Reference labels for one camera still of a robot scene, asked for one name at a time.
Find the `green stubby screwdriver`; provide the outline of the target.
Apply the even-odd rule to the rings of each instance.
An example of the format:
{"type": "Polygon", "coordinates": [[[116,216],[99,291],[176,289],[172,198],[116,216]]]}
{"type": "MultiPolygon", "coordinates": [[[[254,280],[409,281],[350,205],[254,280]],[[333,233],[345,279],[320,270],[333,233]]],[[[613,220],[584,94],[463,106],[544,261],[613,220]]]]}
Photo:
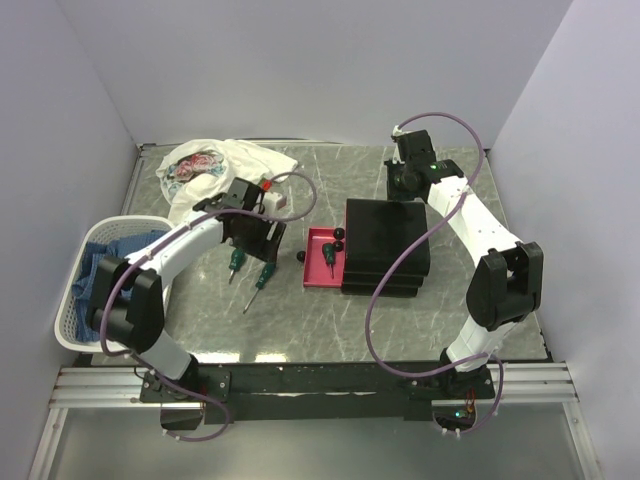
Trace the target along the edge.
{"type": "Polygon", "coordinates": [[[229,278],[228,278],[229,284],[233,282],[234,277],[241,270],[245,261],[246,261],[245,252],[242,251],[241,249],[236,248],[231,254],[230,262],[228,266],[230,271],[229,278]]]}

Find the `green long screwdriver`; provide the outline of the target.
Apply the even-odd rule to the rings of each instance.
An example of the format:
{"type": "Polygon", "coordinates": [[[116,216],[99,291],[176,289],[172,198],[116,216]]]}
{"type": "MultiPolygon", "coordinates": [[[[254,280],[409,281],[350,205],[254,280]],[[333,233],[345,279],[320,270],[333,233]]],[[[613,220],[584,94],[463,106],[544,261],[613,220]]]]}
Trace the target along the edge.
{"type": "Polygon", "coordinates": [[[266,284],[269,282],[269,280],[274,275],[275,271],[276,271],[276,263],[275,262],[268,262],[268,263],[266,263],[264,265],[264,267],[262,268],[261,273],[260,273],[260,275],[258,277],[258,280],[256,281],[256,283],[254,285],[254,292],[253,292],[252,296],[250,297],[250,299],[248,300],[248,302],[245,305],[245,307],[243,308],[243,311],[242,311],[243,314],[246,314],[248,312],[248,310],[250,309],[251,305],[254,303],[256,297],[258,296],[260,291],[264,289],[266,284]]]}

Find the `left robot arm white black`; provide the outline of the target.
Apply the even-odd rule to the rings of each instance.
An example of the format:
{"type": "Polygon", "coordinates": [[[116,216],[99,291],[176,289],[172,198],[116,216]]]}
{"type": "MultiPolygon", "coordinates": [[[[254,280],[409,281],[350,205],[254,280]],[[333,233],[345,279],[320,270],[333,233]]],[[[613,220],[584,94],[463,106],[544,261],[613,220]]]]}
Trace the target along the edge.
{"type": "Polygon", "coordinates": [[[271,185],[235,178],[150,245],[98,263],[87,325],[103,344],[123,346],[164,376],[163,389],[175,401],[192,399],[201,380],[195,357],[165,329],[164,291],[197,257],[225,242],[274,266],[286,225],[272,216],[284,200],[271,185]]]}

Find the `black drawer cabinet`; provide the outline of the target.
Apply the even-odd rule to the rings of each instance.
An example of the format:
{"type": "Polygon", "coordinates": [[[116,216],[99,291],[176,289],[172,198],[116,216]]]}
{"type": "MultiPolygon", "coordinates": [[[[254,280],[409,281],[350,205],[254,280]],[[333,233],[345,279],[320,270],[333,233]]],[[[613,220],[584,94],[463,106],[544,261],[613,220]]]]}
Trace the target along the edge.
{"type": "MultiPolygon", "coordinates": [[[[341,292],[371,296],[395,260],[427,230],[426,208],[421,203],[349,198],[341,292]]],[[[429,275],[430,264],[429,244],[424,242],[403,260],[381,294],[415,297],[429,275]]]]}

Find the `pink bottom drawer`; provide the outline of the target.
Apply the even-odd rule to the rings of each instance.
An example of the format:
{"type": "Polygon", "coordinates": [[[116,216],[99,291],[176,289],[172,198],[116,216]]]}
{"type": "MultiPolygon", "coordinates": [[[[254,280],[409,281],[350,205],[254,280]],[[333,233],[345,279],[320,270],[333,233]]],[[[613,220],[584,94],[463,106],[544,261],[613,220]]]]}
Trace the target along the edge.
{"type": "Polygon", "coordinates": [[[311,227],[305,249],[303,286],[305,288],[340,288],[346,261],[346,231],[341,227],[311,227]],[[335,249],[333,272],[326,263],[323,245],[335,249]]]}

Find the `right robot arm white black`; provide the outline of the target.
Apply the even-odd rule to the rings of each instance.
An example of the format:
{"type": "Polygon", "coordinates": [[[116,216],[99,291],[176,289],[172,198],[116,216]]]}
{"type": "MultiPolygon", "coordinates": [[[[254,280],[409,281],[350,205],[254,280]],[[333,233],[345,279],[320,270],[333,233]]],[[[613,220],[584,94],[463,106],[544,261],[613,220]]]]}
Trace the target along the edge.
{"type": "Polygon", "coordinates": [[[496,219],[454,161],[436,158],[427,131],[395,129],[392,139],[396,151],[385,163],[387,196],[421,199],[446,218],[475,266],[466,293],[469,316],[444,351],[443,362],[452,365],[437,376],[439,390],[457,399],[471,389],[471,372],[539,308],[544,255],[537,243],[522,242],[496,219]]]}

